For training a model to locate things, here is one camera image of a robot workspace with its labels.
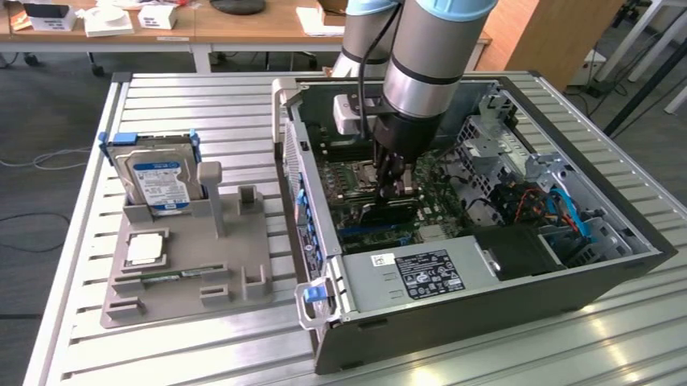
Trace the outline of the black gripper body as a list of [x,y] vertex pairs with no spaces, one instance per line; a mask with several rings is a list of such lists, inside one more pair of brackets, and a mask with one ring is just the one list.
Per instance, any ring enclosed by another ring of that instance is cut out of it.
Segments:
[[429,148],[437,132],[437,116],[415,118],[401,113],[380,114],[373,126],[373,138],[381,147],[415,161]]

